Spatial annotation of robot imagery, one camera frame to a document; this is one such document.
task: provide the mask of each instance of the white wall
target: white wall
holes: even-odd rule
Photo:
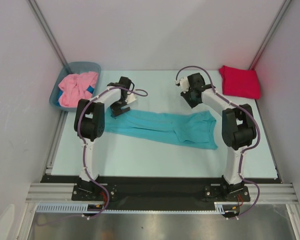
[[[283,0],[37,0],[69,62],[250,66]]]
[[[275,160],[300,201],[300,0],[294,1],[256,68]]]
[[[0,215],[15,204],[13,229],[58,120],[49,96],[61,67],[27,1],[0,0]]]

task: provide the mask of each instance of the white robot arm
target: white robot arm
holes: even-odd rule
[[[225,181],[224,188],[227,194],[243,189],[243,169],[245,157],[240,161],[244,148],[252,144],[256,138],[256,127],[252,120],[240,109],[228,104],[215,94],[211,84],[205,84],[201,74],[195,73],[175,81],[181,87],[181,96],[190,107],[203,103],[211,107],[222,117],[222,138],[228,146],[227,161],[222,180]],[[240,106],[247,110],[252,116],[252,108],[248,104]]]
[[[130,110],[130,107],[122,107],[137,99],[134,93],[128,93],[127,91],[130,89],[131,85],[133,85],[133,91],[135,87],[133,82],[129,78],[122,76],[118,83],[108,84],[106,90],[100,95],[88,100],[81,99],[78,103],[74,121],[74,130],[78,132],[80,126],[80,137],[84,138],[84,145],[86,146],[84,151],[85,166],[83,166],[77,182],[78,188],[81,190],[87,192],[94,191],[93,188],[95,185],[91,184],[91,179],[96,180],[99,176],[99,169],[93,166],[94,144],[104,132],[105,112],[108,108],[111,108],[112,114],[118,116]]]

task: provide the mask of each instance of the folded red towel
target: folded red towel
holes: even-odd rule
[[[222,76],[222,93],[224,95],[248,99],[260,98],[260,86],[256,71],[223,66],[219,69],[219,73]]]

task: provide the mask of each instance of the teal cloth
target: teal cloth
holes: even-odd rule
[[[117,117],[110,109],[105,113],[105,132],[199,149],[218,148],[215,125],[209,111],[179,115],[130,110]]]

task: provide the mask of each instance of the light blue table surface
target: light blue table surface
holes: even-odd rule
[[[198,71],[183,71],[180,77]],[[200,104],[191,109],[180,96],[180,87],[175,86],[177,71],[102,71],[98,83],[98,93],[108,83],[118,82],[121,76],[130,78],[137,89],[148,91],[148,97],[138,97],[132,109],[173,114],[191,114],[210,110],[217,123],[214,129],[217,150],[199,149],[150,141],[114,133],[103,133],[95,144],[97,152],[93,158],[102,176],[140,177],[221,177],[226,168],[227,146],[221,136],[221,117],[210,107]],[[222,92],[222,78],[218,71],[209,71],[213,83]],[[206,83],[208,77],[202,73]],[[261,141],[257,148],[246,154],[244,176],[246,178],[277,178],[275,164],[267,143],[265,132],[253,99],[227,96],[236,104],[250,104],[259,124]],[[66,118],[58,150],[55,156],[52,175],[79,175],[82,170],[82,141],[74,131],[75,113],[69,112]]]

